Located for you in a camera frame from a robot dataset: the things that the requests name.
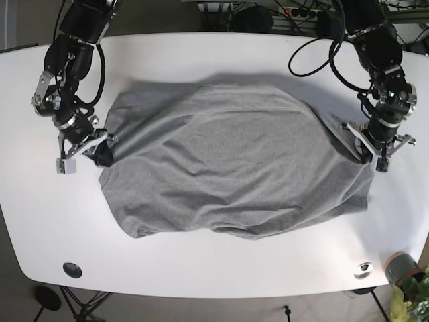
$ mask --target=metal bracket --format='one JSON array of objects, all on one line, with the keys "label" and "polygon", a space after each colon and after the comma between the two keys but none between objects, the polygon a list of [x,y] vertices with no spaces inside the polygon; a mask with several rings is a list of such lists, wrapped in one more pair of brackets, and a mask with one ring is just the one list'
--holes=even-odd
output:
[{"label": "metal bracket", "polygon": [[[377,164],[382,157],[381,150],[376,149],[375,146],[368,140],[368,138],[359,130],[359,128],[355,124],[348,123],[347,129],[363,144],[365,144],[367,149],[372,153],[373,157],[371,159],[371,169],[372,171],[376,171]],[[399,143],[397,146],[394,146],[394,144],[392,144],[390,147],[387,148],[386,158],[388,160],[405,144],[409,143],[413,146],[416,145],[416,139],[414,139],[408,134],[404,136],[396,136],[396,140],[400,141],[401,143]]]},{"label": "metal bracket", "polygon": [[107,133],[105,129],[99,129],[94,132],[91,139],[87,139],[81,144],[75,144],[67,154],[64,155],[64,135],[60,132],[58,143],[60,144],[61,157],[56,160],[56,171],[58,174],[73,174],[77,171],[76,157],[87,151],[93,152],[103,141],[113,141],[116,139],[114,134]]},{"label": "metal bracket", "polygon": [[50,72],[48,72],[46,70],[43,71],[42,75],[40,75],[39,83],[38,83],[38,86],[36,88],[36,92],[34,93],[34,95],[32,97],[32,105],[34,107],[42,104],[42,101],[45,97],[46,91],[48,90],[49,83],[50,83],[51,79],[53,79],[53,78],[54,78],[54,75],[52,75]]}]

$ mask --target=cloth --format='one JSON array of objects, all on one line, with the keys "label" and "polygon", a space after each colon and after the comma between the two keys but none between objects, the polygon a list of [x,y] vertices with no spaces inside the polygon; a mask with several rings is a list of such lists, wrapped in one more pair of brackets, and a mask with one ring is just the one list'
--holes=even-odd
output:
[{"label": "cloth", "polygon": [[271,85],[119,95],[100,183],[131,237],[209,228],[260,239],[364,211],[373,177],[336,119]]}]

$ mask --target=power strip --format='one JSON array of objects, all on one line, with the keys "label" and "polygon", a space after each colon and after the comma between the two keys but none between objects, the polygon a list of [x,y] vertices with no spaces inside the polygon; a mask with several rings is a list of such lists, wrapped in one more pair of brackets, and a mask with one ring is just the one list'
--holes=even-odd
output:
[{"label": "power strip", "polygon": [[308,22],[316,22],[317,21],[317,15],[320,12],[323,12],[323,10],[317,10],[317,9],[306,9],[306,8],[297,8],[297,7],[283,7],[284,12],[280,13],[289,15],[294,21],[308,21]]}]

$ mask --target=white table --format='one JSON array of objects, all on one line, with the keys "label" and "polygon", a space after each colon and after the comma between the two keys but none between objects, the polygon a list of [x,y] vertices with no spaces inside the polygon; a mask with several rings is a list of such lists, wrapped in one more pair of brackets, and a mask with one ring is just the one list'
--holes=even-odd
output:
[{"label": "white table", "polygon": [[[288,58],[306,40],[202,33],[106,38],[107,81],[96,114],[103,124],[115,97],[135,82],[200,82],[223,75],[281,81],[311,104],[341,117],[361,117],[355,93],[329,68],[310,78],[290,77]],[[317,42],[303,51],[296,69],[318,66],[329,44]],[[206,229],[132,239],[111,215],[98,182],[101,170],[90,160],[78,159],[77,174],[56,174],[58,132],[30,105],[46,49],[0,55],[0,204],[19,265],[32,280],[164,297],[277,297],[386,284],[382,265],[392,253],[420,256],[429,230],[426,57],[405,54],[402,64],[419,103],[400,133],[412,134],[418,145],[402,148],[390,172],[376,175],[368,212],[261,241]],[[368,86],[353,47],[345,44],[336,62],[347,79]],[[96,93],[99,68],[95,54],[78,92],[86,101]],[[65,262],[78,264],[82,277],[68,277]],[[355,268],[364,262],[375,271],[357,280]]]}]

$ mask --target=floor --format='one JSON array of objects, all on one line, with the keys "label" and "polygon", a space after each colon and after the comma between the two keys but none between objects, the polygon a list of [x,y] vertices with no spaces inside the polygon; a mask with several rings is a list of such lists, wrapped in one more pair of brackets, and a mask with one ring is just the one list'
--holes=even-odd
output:
[{"label": "floor", "polygon": [[[17,46],[50,43],[60,4],[61,0],[19,0]],[[128,0],[108,34],[191,32],[199,27],[200,16],[193,3],[181,3],[180,0]],[[418,26],[405,28],[403,38],[413,39],[420,30]],[[19,269],[3,216],[0,216],[0,257],[0,321],[32,321],[39,309],[32,294],[34,286],[38,284],[26,278]],[[49,287],[59,294],[57,286]],[[92,296],[92,292],[84,290],[76,290],[76,293],[81,300]],[[390,287],[377,288],[376,294],[383,306],[388,308]],[[274,322],[287,321],[284,305],[290,306],[293,322],[383,321],[371,295],[358,297],[350,292],[246,300],[169,299],[114,294],[97,309],[95,315],[108,321],[124,322]],[[58,312],[44,311],[40,321],[67,322],[73,319],[63,301]]]}]

